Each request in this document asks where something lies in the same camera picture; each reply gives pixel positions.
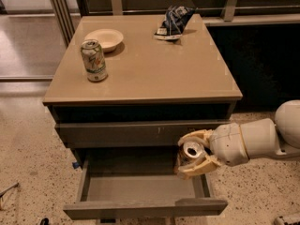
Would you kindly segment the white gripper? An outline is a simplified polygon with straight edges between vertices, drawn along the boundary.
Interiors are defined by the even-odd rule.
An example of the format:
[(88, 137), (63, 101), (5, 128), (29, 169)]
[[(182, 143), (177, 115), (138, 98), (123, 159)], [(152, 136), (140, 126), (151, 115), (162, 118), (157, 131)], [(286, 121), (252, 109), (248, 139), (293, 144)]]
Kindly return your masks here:
[(208, 155), (196, 159), (178, 157), (174, 172), (184, 180), (213, 172), (222, 165), (218, 159), (228, 166), (237, 166), (249, 161), (241, 128), (236, 123), (221, 125), (214, 131), (213, 129), (201, 129), (190, 132), (181, 137), (177, 144), (182, 146), (187, 142), (195, 142), (206, 148), (210, 147), (216, 157)]

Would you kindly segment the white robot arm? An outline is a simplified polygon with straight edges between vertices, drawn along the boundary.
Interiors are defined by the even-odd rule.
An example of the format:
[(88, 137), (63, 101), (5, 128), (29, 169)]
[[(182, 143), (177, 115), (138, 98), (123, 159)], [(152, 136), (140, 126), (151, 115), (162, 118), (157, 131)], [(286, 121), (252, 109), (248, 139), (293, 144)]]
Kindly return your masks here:
[(295, 159), (300, 155), (300, 101), (281, 104), (275, 118), (190, 132), (178, 141), (175, 165), (182, 179), (237, 166), (254, 158)]

